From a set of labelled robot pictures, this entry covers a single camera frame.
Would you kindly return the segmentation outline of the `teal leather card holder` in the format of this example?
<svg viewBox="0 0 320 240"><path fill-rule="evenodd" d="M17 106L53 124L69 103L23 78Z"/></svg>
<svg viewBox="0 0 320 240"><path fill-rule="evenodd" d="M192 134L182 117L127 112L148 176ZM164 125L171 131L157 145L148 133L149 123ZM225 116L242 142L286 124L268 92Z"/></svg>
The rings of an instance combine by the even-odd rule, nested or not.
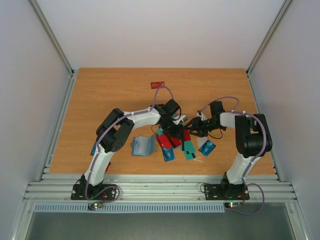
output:
<svg viewBox="0 0 320 240"><path fill-rule="evenodd" d="M136 157L148 157L155 152L156 135L150 137L136 136L131 143L131 155Z"/></svg>

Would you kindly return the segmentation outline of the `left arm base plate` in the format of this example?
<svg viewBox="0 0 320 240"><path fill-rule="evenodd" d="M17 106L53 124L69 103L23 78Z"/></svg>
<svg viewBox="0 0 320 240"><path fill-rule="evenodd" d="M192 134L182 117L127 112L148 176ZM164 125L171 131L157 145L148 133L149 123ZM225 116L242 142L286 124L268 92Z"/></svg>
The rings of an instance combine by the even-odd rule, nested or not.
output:
<svg viewBox="0 0 320 240"><path fill-rule="evenodd" d="M88 185L85 197L85 184L75 184L71 191L70 199L73 201L106 201L113 202L120 196L120 189L115 184Z"/></svg>

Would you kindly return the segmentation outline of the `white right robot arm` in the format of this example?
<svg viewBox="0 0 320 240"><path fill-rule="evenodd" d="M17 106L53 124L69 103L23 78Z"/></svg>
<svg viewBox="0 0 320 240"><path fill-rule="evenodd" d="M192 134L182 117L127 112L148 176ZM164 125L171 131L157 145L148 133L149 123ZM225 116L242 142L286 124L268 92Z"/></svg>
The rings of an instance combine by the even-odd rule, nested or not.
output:
<svg viewBox="0 0 320 240"><path fill-rule="evenodd" d="M227 112L220 100L211 102L208 107L211 118L205 119L204 109L201 109L197 112L197 117L190 120L184 128L191 135L200 138L207 137L213 130L234 129L237 155L230 169L224 173L218 188L225 199L230 199L245 193L245 178L254 164L272 150L273 142L264 114L236 112L233 109Z"/></svg>

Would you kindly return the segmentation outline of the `red card black stripe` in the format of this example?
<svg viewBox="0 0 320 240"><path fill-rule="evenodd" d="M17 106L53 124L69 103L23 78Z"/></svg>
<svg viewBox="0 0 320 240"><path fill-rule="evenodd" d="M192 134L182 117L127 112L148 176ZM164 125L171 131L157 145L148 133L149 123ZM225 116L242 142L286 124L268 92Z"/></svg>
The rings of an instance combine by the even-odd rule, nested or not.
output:
<svg viewBox="0 0 320 240"><path fill-rule="evenodd" d="M166 149L176 149L182 145L182 141L180 139L170 137L168 135L165 135L165 137L166 137L166 143L164 144L164 147Z"/></svg>

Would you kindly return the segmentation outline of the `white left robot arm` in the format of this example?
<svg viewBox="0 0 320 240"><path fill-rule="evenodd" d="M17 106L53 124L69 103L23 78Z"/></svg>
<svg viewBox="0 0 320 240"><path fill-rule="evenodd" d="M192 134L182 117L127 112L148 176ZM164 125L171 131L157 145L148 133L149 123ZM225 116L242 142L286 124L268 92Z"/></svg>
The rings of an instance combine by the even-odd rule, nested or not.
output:
<svg viewBox="0 0 320 240"><path fill-rule="evenodd" d="M113 155L128 140L131 132L145 126L159 125L163 133L180 140L184 139L183 127L188 117L173 99L166 104L155 104L145 109L126 112L115 108L96 130L96 143L92 161L83 174L83 194L96 199L101 193L100 184Z"/></svg>

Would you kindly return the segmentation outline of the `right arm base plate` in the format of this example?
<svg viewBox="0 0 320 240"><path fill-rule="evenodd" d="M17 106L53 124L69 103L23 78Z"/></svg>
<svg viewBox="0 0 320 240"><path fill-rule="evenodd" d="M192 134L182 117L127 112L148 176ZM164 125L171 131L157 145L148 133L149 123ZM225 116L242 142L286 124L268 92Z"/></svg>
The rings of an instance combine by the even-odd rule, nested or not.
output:
<svg viewBox="0 0 320 240"><path fill-rule="evenodd" d="M203 188L207 201L240 201L250 199L248 188L244 184L231 184L228 186L204 184Z"/></svg>

